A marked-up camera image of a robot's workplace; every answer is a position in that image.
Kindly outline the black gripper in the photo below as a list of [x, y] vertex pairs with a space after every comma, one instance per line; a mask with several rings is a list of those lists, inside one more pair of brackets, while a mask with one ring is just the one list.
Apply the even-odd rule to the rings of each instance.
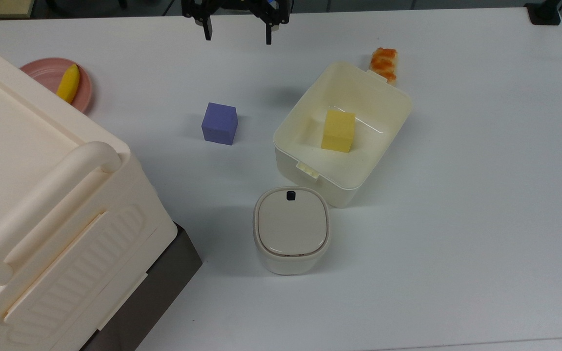
[[181, 15], [203, 25], [205, 39], [212, 38], [211, 17], [222, 10], [252, 14], [266, 24], [266, 44], [272, 44], [274, 26], [287, 24], [292, 13], [290, 0], [183, 0]]

